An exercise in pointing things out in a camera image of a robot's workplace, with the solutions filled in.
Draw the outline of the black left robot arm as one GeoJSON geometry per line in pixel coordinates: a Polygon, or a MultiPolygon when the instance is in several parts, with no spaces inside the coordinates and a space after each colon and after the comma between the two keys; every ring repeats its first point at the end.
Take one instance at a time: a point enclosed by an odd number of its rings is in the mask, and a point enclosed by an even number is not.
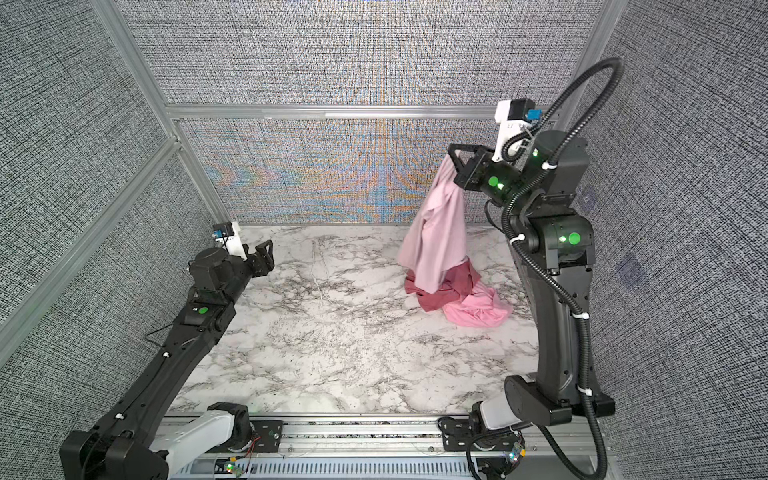
{"type": "Polygon", "coordinates": [[[201,251],[190,261],[187,302],[148,366],[88,431],[74,430],[59,448],[67,479],[167,479],[206,451],[239,449],[251,438],[248,409],[224,404],[169,438],[157,430],[200,361],[216,346],[236,315],[235,305],[253,278],[275,267],[273,243],[243,254],[225,247],[201,251]]]}

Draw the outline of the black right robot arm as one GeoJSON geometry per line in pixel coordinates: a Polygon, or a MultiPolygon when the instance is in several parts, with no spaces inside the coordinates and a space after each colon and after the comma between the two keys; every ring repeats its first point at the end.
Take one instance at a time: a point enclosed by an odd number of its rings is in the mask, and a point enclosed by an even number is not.
{"type": "Polygon", "coordinates": [[[499,207],[498,222],[523,282],[537,326],[533,380],[506,379],[512,414],[535,425],[573,416],[612,415],[615,403],[596,378],[589,335],[589,301],[596,261],[594,230],[572,207],[590,157],[581,138],[539,134],[522,169],[495,162],[482,145],[452,144],[455,184],[484,193],[499,207]]]}

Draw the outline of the pale pink cloth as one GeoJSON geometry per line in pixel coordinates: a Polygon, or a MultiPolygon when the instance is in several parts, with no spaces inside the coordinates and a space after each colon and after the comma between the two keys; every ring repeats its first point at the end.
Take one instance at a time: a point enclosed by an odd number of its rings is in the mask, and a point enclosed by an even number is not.
{"type": "Polygon", "coordinates": [[[435,293],[445,274],[467,257],[464,190],[446,155],[396,257],[414,274],[415,287],[435,293]]]}

